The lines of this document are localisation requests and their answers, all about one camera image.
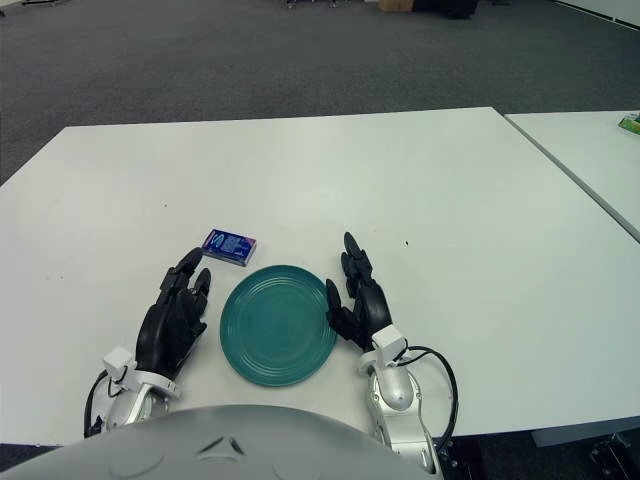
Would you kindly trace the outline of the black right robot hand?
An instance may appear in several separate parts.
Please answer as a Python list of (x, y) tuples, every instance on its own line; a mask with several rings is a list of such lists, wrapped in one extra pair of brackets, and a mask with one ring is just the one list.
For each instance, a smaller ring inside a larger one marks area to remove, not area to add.
[(343, 237), (341, 266), (353, 309), (344, 307), (335, 283), (325, 281), (329, 326), (346, 341), (354, 342), (363, 352), (374, 349), (373, 335), (392, 324), (391, 313), (381, 286), (372, 277), (373, 267), (365, 250), (350, 232)]

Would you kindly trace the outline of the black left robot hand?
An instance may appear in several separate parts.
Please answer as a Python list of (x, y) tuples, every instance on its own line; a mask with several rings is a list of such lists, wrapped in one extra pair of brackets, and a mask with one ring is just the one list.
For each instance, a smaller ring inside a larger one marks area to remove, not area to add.
[(196, 340), (207, 324), (202, 321), (211, 286), (211, 272), (197, 267), (203, 249), (196, 247), (168, 269), (159, 296), (140, 328), (135, 361), (142, 371), (170, 380), (178, 377)]

